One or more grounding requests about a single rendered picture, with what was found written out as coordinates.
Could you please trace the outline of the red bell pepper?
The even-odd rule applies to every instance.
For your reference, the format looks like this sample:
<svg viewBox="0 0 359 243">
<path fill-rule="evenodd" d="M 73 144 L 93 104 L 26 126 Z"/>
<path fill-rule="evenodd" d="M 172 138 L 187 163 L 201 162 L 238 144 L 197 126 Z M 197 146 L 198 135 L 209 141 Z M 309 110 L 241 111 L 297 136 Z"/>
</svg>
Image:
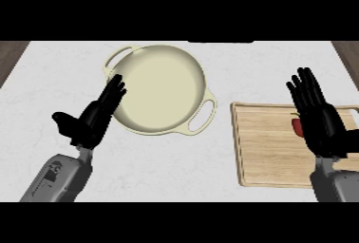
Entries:
<svg viewBox="0 0 359 243">
<path fill-rule="evenodd" d="M 297 114 L 297 113 L 290 113 L 290 114 L 296 116 L 296 117 L 291 119 L 291 127 L 293 127 L 294 134 L 296 134 L 300 138 L 305 138 L 305 136 L 303 136 L 302 122 L 300 122 L 299 114 Z"/>
</svg>

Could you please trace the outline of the cream two-handled pot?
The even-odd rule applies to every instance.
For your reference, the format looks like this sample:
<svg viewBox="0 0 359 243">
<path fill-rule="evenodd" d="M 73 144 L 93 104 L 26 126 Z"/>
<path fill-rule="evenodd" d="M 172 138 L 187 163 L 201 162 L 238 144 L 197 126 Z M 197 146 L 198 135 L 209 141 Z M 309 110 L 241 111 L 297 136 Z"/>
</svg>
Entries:
<svg viewBox="0 0 359 243">
<path fill-rule="evenodd" d="M 218 101 L 194 56 L 166 45 L 126 46 L 104 63 L 107 82 L 123 76 L 124 94 L 114 117 L 141 135 L 200 134 L 213 121 Z"/>
</svg>

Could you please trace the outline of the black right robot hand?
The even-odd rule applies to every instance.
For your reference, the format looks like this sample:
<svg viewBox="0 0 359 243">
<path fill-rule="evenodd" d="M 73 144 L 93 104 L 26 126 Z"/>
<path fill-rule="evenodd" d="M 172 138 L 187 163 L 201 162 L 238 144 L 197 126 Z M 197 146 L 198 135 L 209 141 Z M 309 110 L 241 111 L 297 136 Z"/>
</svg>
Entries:
<svg viewBox="0 0 359 243">
<path fill-rule="evenodd" d="M 346 129 L 337 108 L 324 98 L 309 67 L 297 68 L 287 87 L 311 151 L 318 157 L 346 159 L 349 153 L 359 153 L 359 129 Z"/>
</svg>

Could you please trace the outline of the pale wooden cutting board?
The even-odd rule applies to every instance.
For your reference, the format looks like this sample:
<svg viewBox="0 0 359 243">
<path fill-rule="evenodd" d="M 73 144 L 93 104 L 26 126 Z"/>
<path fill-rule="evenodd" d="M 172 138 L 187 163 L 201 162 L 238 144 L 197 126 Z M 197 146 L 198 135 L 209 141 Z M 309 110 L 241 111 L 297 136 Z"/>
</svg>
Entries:
<svg viewBox="0 0 359 243">
<path fill-rule="evenodd" d="M 231 109 L 240 185 L 311 188 L 317 157 L 291 127 L 294 106 L 232 103 Z"/>
</svg>

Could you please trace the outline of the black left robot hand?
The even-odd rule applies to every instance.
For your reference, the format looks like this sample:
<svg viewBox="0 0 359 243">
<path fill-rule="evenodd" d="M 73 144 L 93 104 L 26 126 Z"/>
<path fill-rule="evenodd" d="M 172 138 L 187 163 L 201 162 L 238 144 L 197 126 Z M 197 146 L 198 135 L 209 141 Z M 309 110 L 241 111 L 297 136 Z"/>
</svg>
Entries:
<svg viewBox="0 0 359 243">
<path fill-rule="evenodd" d="M 91 102 L 76 118 L 65 112 L 55 112 L 52 119 L 59 133 L 70 138 L 70 144 L 91 150 L 99 145 L 114 112 L 126 94 L 123 76 L 117 74 L 107 84 L 99 98 Z"/>
</svg>

